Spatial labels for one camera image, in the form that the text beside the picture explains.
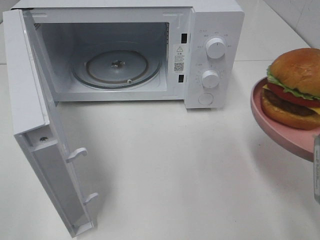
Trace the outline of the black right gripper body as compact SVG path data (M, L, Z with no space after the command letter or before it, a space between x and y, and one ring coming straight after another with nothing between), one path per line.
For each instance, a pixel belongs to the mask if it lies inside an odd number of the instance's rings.
M314 139L313 148L313 189L314 199L317 203L320 202L320 136L317 135Z

